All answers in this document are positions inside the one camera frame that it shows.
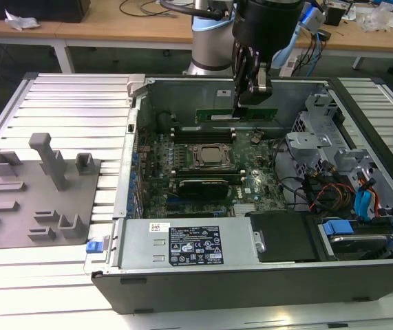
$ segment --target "metal bracket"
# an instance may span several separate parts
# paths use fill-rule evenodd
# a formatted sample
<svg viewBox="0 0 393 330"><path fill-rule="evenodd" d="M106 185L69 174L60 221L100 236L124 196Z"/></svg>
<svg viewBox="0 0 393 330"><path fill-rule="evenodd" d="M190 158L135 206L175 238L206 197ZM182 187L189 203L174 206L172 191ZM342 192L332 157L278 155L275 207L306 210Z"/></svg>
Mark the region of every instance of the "metal bracket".
<svg viewBox="0 0 393 330"><path fill-rule="evenodd" d="M127 79L127 93L131 98L146 91L147 81L145 74L131 74Z"/></svg>
<svg viewBox="0 0 393 330"><path fill-rule="evenodd" d="M332 117L339 108L329 93L311 95L305 105L311 114L318 116Z"/></svg>
<svg viewBox="0 0 393 330"><path fill-rule="evenodd" d="M365 149L340 149L334 156L335 164L339 171L352 171L364 159L370 158Z"/></svg>

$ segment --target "power supply label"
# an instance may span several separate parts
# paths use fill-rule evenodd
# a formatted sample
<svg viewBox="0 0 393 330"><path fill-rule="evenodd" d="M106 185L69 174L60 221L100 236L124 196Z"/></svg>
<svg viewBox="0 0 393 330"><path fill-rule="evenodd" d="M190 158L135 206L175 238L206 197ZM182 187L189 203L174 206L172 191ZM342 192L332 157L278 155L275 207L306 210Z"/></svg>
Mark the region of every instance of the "power supply label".
<svg viewBox="0 0 393 330"><path fill-rule="evenodd" d="M169 263L172 266L221 265L219 227L170 227Z"/></svg>

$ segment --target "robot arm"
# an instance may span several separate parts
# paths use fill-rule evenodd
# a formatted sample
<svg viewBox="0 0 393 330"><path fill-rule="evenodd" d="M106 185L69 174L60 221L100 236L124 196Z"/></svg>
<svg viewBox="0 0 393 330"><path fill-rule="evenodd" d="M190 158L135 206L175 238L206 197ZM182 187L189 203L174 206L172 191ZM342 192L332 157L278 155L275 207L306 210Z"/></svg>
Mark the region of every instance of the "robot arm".
<svg viewBox="0 0 393 330"><path fill-rule="evenodd" d="M271 61L290 44L299 20L312 33L324 22L323 10L312 1L305 4L304 0L234 0L233 117L242 117L244 106L258 105L272 95ZM234 8L233 1L217 0L194 0L193 8L166 0L160 0L160 4L183 14L216 21L230 19Z"/></svg>
<svg viewBox="0 0 393 330"><path fill-rule="evenodd" d="M290 43L304 2L238 0L233 25L234 116L273 93L268 71L276 52Z"/></svg>

